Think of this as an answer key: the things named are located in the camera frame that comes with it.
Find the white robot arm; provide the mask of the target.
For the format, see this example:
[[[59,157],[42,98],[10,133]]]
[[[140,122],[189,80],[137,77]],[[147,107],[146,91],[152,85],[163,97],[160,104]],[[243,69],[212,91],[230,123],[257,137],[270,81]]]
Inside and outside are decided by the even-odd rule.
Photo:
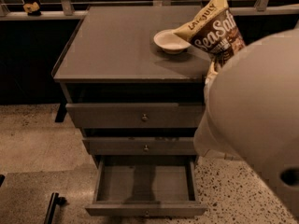
[[[299,29],[239,51],[205,86],[196,152],[245,161],[299,215]]]

